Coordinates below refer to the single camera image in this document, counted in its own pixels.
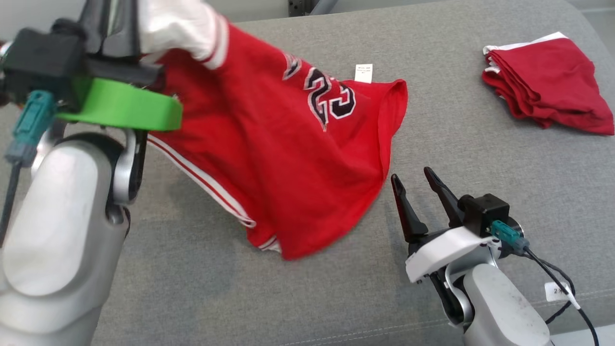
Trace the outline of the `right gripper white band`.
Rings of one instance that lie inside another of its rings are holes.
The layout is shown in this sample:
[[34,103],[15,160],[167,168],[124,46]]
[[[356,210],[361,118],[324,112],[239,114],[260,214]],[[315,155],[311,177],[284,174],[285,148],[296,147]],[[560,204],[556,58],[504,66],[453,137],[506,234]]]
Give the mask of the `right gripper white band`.
[[[406,259],[406,275],[412,283],[462,258],[479,246],[487,245],[493,239],[492,236],[481,238],[463,226],[464,211],[458,206],[459,199],[430,167],[424,167],[424,174],[432,191],[440,199],[449,219],[449,227],[455,228],[446,230]],[[398,175],[391,175],[391,184],[404,238],[406,242],[419,242],[428,234],[428,227],[419,220],[413,210],[406,197],[406,188]]]

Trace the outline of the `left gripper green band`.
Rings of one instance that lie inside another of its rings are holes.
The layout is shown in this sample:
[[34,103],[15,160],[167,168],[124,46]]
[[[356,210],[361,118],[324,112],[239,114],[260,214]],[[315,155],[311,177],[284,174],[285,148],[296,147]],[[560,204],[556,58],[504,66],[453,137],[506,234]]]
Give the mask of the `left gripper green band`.
[[137,0],[86,0],[79,24],[86,52],[127,58],[77,57],[57,64],[59,118],[137,131],[169,132],[182,124],[179,101],[163,93],[163,66],[138,57]]

